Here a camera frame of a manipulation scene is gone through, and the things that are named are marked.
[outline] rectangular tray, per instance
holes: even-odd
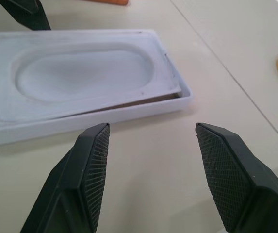
[[[180,92],[155,32],[0,33],[0,121],[86,113]]]
[[[138,31],[154,33],[150,30],[88,30],[89,33],[133,33]],[[17,35],[17,33],[6,33],[7,36],[11,34]],[[155,39],[159,47],[166,54],[165,49],[162,47],[161,42],[156,35]],[[86,129],[102,122],[117,123],[182,110],[189,105],[193,98],[193,93],[180,76],[171,60],[168,57],[167,59],[175,78],[179,82],[180,92],[178,93],[178,98],[172,99],[168,98],[168,96],[164,96],[163,98],[159,97],[154,102],[149,102],[147,99],[143,99],[135,102],[135,104],[132,104],[132,102],[122,103],[121,105],[118,104],[118,108],[116,108],[115,105],[105,106],[100,110],[98,109],[88,113],[79,113],[54,119],[41,119],[14,123],[0,121],[0,145],[57,133]]]

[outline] textured rubber pad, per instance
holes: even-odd
[[[250,183],[221,137],[201,126],[196,131],[209,189],[226,231],[232,232],[251,192]]]
[[[109,136],[109,127],[105,127],[95,138],[81,184],[81,191],[83,192],[83,197],[85,197],[84,205],[93,232],[97,230],[101,210]]]

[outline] orange object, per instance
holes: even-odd
[[[110,4],[117,4],[117,5],[127,5],[129,0],[89,0],[89,1],[98,1],[98,2],[105,2]]]

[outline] oval recess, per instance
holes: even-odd
[[[14,63],[17,90],[46,102],[133,91],[148,84],[154,74],[149,56],[127,44],[40,48],[28,51]]]

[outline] table surface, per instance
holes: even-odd
[[[278,4],[217,2],[130,0],[121,7],[42,0],[53,30],[155,29],[195,94],[185,111],[111,126],[98,233],[222,228],[205,178],[197,122],[239,134],[278,175],[278,17],[269,17],[278,14]],[[245,14],[236,10],[241,8]],[[24,30],[0,6],[0,31]],[[49,172],[79,133],[0,146],[0,233],[20,231]]]

